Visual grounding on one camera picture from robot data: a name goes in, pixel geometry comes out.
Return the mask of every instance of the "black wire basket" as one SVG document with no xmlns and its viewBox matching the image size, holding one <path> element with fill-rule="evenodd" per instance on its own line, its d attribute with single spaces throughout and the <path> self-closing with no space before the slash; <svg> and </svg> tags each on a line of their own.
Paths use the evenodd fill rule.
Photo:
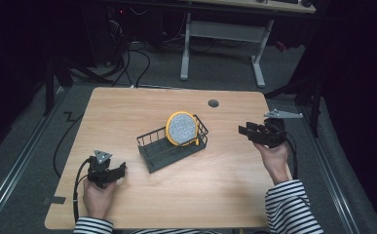
<svg viewBox="0 0 377 234">
<path fill-rule="evenodd" d="M 145 159 L 149 173 L 206 148 L 208 130 L 197 115 L 193 116 L 198 126 L 197 136 L 179 145 L 174 145 L 167 139 L 166 127 L 136 138 L 139 152 Z"/>
</svg>

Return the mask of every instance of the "person's right hand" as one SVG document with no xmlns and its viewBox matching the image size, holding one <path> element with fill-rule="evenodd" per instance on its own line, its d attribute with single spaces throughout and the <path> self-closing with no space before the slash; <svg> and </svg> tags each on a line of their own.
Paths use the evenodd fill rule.
<svg viewBox="0 0 377 234">
<path fill-rule="evenodd" d="M 106 219 L 116 188 L 116 180 L 99 188 L 95 183 L 84 179 L 84 203 L 89 217 Z"/>
<path fill-rule="evenodd" d="M 287 156 L 288 149 L 285 143 L 274 148 L 268 148 L 262 144 L 253 142 L 254 146 L 260 151 L 264 167 L 270 174 L 275 185 L 288 181 Z"/>
</svg>

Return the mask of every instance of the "person's left hand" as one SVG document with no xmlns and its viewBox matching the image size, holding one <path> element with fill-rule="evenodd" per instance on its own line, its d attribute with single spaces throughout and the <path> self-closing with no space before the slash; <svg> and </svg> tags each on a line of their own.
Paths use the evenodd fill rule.
<svg viewBox="0 0 377 234">
<path fill-rule="evenodd" d="M 95 183 L 84 179 L 84 203 L 90 217 L 105 219 L 112 204 L 116 181 L 99 188 Z"/>
</svg>

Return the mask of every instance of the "metal rail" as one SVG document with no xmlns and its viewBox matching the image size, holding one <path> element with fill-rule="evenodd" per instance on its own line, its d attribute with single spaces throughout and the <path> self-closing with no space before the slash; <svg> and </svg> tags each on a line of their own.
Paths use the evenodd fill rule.
<svg viewBox="0 0 377 234">
<path fill-rule="evenodd" d="M 68 93 L 68 90 L 65 90 L 63 88 L 59 88 L 57 90 L 57 98 L 56 98 L 55 107 L 47 116 L 42 117 L 38 126 L 34 130 L 33 134 L 30 136 L 23 150 L 21 151 L 12 169 L 6 176 L 5 180 L 2 182 L 0 186 L 0 212 L 2 211 L 3 207 L 6 205 L 6 202 L 8 201 L 9 197 L 12 195 L 13 190 L 18 184 L 19 179 L 21 178 L 24 170 L 26 169 L 30 159 L 33 156 L 33 153 L 36 149 L 36 145 L 41 135 L 45 131 L 46 127 L 48 126 L 50 120 L 52 119 L 52 116 L 54 115 L 55 110 L 62 103 L 67 93 Z"/>
<path fill-rule="evenodd" d="M 310 135 L 310 139 L 312 140 L 313 146 L 317 151 L 317 159 L 320 164 L 320 170 L 322 175 L 324 176 L 325 183 L 328 187 L 330 192 L 331 198 L 334 202 L 334 206 L 336 207 L 337 213 L 340 215 L 342 220 L 343 226 L 346 229 L 346 233 L 356 233 L 359 234 L 358 225 L 355 222 L 354 217 L 352 216 L 352 212 L 350 211 L 349 204 L 347 203 L 346 197 L 344 196 L 340 186 L 334 176 L 334 173 L 328 164 L 327 157 L 322 150 L 319 140 L 314 136 L 312 129 L 309 126 L 309 120 L 307 119 L 308 113 L 305 108 L 297 106 L 298 112 L 303 113 L 305 116 L 304 127 L 306 131 Z"/>
</svg>

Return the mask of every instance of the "gray carpet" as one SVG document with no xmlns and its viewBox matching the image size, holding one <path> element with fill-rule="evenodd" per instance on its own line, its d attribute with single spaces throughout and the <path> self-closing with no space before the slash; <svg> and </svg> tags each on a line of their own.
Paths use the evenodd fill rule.
<svg viewBox="0 0 377 234">
<path fill-rule="evenodd" d="M 141 52 L 150 58 L 147 72 L 139 80 L 140 88 L 152 86 L 175 87 L 199 90 L 234 90 L 256 91 L 264 94 L 287 84 L 304 48 L 290 49 L 284 53 L 276 48 L 268 47 L 261 60 L 261 67 L 265 76 L 266 88 L 258 89 L 253 76 L 248 54 L 252 54 L 252 44 L 240 47 L 227 47 L 225 44 L 216 45 L 206 53 L 193 52 L 191 54 L 189 79 L 179 80 L 182 49 L 164 47 L 162 50 L 146 46 Z M 200 51 L 207 45 L 193 46 L 193 50 Z M 139 53 L 130 53 L 131 62 L 129 76 L 135 84 L 137 77 L 142 74 L 148 59 Z M 103 73 L 110 68 L 99 67 L 95 72 Z M 40 137 L 32 152 L 31 159 L 23 171 L 19 181 L 10 194 L 0 212 L 0 233 L 71 233 L 71 230 L 48 230 L 44 221 L 49 208 L 49 198 L 53 197 L 58 183 L 57 174 L 53 169 L 53 157 L 63 134 L 72 125 L 67 121 L 65 112 L 71 112 L 71 119 L 84 113 L 94 87 L 103 86 L 90 79 L 75 78 L 72 89 L 64 91 L 66 97 L 60 101 L 59 107 L 50 120 L 47 128 Z M 118 87 L 128 87 L 130 80 L 123 76 Z M 29 137 L 36 126 L 43 119 L 45 110 L 45 89 L 42 88 L 30 105 L 20 114 L 0 146 L 0 185 L 22 152 Z M 298 112 L 294 106 L 292 96 L 281 95 L 268 99 L 270 109 Z M 57 151 L 57 170 L 63 170 L 70 147 L 79 128 L 76 124 L 66 135 Z M 307 131 L 304 119 L 286 120 L 286 129 L 295 138 L 298 147 L 299 177 L 304 182 L 311 199 L 312 211 L 318 219 L 325 233 L 349 233 L 345 223 L 336 208 L 326 178 L 320 168 L 320 160 L 316 146 Z M 324 102 L 321 103 L 319 120 L 320 137 L 316 139 L 328 159 L 330 168 L 335 175 L 340 188 L 352 211 L 358 230 L 352 233 L 377 233 L 377 215 L 361 185 L 358 183 L 350 164 L 341 149 L 338 138 L 327 116 Z"/>
</svg>

